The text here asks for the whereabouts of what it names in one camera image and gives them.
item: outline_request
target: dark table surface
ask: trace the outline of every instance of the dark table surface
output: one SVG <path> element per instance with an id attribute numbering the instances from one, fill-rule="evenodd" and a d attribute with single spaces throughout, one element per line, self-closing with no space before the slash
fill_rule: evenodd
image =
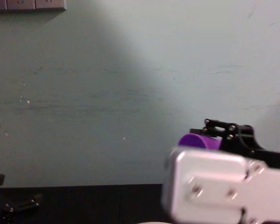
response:
<path id="1" fill-rule="evenodd" d="M 170 222 L 161 208 L 161 185 L 1 188 L 14 201 L 43 194 L 39 212 L 19 224 L 137 224 Z"/>

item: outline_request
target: black mount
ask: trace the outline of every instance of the black mount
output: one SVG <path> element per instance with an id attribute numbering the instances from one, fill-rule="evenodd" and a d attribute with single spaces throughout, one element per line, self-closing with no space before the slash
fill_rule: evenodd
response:
<path id="1" fill-rule="evenodd" d="M 0 186 L 3 185 L 5 175 L 0 174 Z M 32 217 L 39 208 L 42 195 L 35 195 L 33 198 L 21 203 L 14 203 L 0 193 L 0 224 L 14 224 Z"/>
<path id="2" fill-rule="evenodd" d="M 261 160 L 271 168 L 280 169 L 280 153 L 262 148 L 255 140 L 252 126 L 211 119 L 205 119 L 204 123 L 205 127 L 203 129 L 191 129 L 190 133 L 215 138 L 221 137 L 219 150 Z"/>

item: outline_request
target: light blue wall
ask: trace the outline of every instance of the light blue wall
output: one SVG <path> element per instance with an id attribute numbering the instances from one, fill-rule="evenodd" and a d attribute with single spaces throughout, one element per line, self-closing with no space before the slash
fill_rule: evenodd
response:
<path id="1" fill-rule="evenodd" d="M 6 187 L 160 183 L 203 119 L 280 150 L 280 1 L 68 0 L 0 15 Z"/>

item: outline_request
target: white object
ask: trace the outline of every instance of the white object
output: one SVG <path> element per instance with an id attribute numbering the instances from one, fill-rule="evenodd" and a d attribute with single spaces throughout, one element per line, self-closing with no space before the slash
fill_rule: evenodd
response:
<path id="1" fill-rule="evenodd" d="M 280 169 L 239 155 L 179 147 L 168 171 L 163 205 L 178 223 L 280 221 Z"/>
<path id="2" fill-rule="evenodd" d="M 169 224 L 169 223 L 149 222 L 149 223 L 139 223 L 139 224 Z"/>

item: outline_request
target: purple cylinder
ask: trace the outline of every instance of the purple cylinder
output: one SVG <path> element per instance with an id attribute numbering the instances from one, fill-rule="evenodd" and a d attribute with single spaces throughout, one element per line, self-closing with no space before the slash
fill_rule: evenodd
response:
<path id="1" fill-rule="evenodd" d="M 191 133 L 184 135 L 178 143 L 179 146 L 191 146 L 207 149 L 219 149 L 220 144 L 220 139 L 214 139 L 211 137 Z"/>

